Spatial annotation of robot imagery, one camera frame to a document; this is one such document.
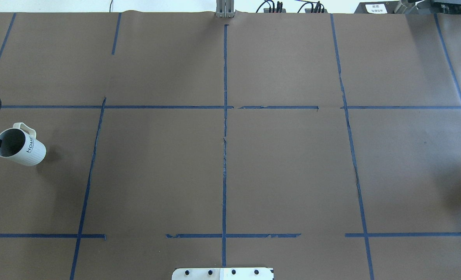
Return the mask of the aluminium frame post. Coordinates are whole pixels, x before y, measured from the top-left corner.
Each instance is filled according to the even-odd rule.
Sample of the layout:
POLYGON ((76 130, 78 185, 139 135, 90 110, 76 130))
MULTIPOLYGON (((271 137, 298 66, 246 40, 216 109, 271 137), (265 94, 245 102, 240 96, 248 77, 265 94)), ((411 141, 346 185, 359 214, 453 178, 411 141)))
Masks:
POLYGON ((216 17, 233 18, 235 16, 234 0, 216 0, 216 17))

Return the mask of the white ribbed mug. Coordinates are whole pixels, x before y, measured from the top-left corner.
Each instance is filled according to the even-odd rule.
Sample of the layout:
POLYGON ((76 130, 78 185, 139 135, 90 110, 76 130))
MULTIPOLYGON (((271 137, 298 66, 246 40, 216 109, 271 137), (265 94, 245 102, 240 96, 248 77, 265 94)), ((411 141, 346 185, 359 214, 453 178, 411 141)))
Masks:
POLYGON ((36 131, 23 122, 1 132, 0 140, 0 157, 24 166, 38 165, 47 153, 45 145, 36 138, 36 131))

